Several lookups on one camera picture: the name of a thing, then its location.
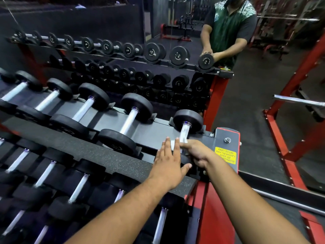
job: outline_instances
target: black sleeve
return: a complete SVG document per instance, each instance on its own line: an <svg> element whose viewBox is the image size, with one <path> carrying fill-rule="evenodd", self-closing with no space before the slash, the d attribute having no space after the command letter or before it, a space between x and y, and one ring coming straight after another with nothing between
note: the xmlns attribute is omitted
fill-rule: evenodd
<svg viewBox="0 0 325 244"><path fill-rule="evenodd" d="M205 17L204 24L209 25L213 28L214 25L214 16L215 16L215 8L212 6Z"/></svg>
<svg viewBox="0 0 325 244"><path fill-rule="evenodd" d="M249 16L244 20L237 33L237 38L244 38L247 42L252 38L257 24L256 15Z"/></svg>

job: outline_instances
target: man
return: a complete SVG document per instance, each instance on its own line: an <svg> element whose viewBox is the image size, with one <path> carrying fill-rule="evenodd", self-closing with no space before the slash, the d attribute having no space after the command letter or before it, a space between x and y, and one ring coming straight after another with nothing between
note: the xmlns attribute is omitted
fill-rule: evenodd
<svg viewBox="0 0 325 244"><path fill-rule="evenodd" d="M204 53L212 53L215 66L232 69L237 55L251 39L257 16L248 0L225 0L214 4L201 32Z"/></svg>
<svg viewBox="0 0 325 244"><path fill-rule="evenodd" d="M180 167L180 147L188 149L197 165L205 168L243 244L309 243L219 155L200 141L190 139L181 144L176 139L172 153L167 137L147 180L89 222L66 244L132 244L161 198L177 187L191 168L191 164Z"/></svg>

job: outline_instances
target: right hand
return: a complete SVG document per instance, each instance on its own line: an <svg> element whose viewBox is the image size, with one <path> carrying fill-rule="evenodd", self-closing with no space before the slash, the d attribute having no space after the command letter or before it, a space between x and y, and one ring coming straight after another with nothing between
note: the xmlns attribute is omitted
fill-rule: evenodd
<svg viewBox="0 0 325 244"><path fill-rule="evenodd" d="M203 55L203 54L212 54L213 53L213 51L212 51L212 49L211 49L211 46L210 47L203 47L203 51L202 51L202 53L201 53L201 56Z"/></svg>
<svg viewBox="0 0 325 244"><path fill-rule="evenodd" d="M215 153L202 142L196 139L188 139L187 143L180 143L181 148L185 148L195 158L195 164L201 168L206 168L209 158Z"/></svg>

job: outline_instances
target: yellow warning sticker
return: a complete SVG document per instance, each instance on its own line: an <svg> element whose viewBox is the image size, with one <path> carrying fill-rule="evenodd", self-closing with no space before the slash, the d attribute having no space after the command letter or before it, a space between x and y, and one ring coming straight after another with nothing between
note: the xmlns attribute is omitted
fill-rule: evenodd
<svg viewBox="0 0 325 244"><path fill-rule="evenodd" d="M237 162L237 153L234 151L216 147L214 152L221 156L227 163L236 164Z"/></svg>

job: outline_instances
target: left hand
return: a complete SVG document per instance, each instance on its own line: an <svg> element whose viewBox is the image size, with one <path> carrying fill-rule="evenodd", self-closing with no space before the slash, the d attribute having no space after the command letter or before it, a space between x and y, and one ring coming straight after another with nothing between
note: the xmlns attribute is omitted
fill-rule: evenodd
<svg viewBox="0 0 325 244"><path fill-rule="evenodd" d="M214 62L220 61L222 58L224 58L222 52L217 52L212 54Z"/></svg>
<svg viewBox="0 0 325 244"><path fill-rule="evenodd" d="M170 147L170 138L162 143L160 150L157 151L148 180L154 180L170 191L181 183L184 176L189 172L192 164L185 164L181 168L181 152L179 138L175 139L174 152Z"/></svg>

